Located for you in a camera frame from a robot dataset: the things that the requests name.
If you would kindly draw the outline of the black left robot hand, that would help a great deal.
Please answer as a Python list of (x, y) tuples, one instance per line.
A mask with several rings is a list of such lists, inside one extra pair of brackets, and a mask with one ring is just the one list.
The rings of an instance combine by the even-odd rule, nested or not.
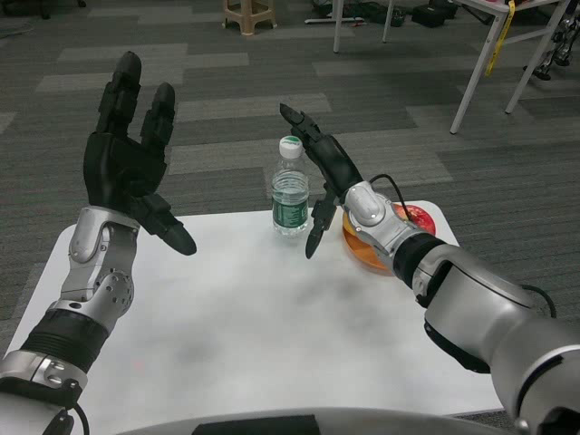
[(140, 93), (141, 60), (132, 51), (122, 55), (106, 84), (99, 119), (83, 158), (83, 178), (89, 204), (115, 210), (136, 220), (147, 232), (185, 256), (197, 246), (170, 204), (157, 193), (165, 175), (165, 150), (175, 119), (175, 90), (159, 85), (140, 131), (140, 141), (128, 135)]

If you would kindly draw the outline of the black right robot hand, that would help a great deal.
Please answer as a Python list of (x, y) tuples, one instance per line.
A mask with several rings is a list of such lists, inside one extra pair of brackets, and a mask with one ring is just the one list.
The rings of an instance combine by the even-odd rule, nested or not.
[(346, 192), (363, 178), (336, 138), (322, 132), (309, 115), (284, 103), (280, 104), (279, 109), (291, 125), (292, 134), (303, 142), (306, 156), (324, 177), (325, 195), (314, 204), (314, 226), (305, 245), (305, 256), (310, 259), (319, 247), (324, 232), (332, 225), (336, 209), (343, 204)]

